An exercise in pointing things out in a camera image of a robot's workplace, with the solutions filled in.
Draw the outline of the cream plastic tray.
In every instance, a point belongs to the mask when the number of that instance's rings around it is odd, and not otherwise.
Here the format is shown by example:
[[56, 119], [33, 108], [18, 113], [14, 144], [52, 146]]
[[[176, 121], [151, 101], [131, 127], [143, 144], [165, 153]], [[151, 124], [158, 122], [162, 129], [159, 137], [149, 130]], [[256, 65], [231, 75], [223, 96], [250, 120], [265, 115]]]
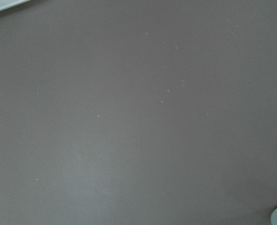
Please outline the cream plastic tray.
[[0, 11], [15, 7], [28, 1], [29, 0], [0, 0]]

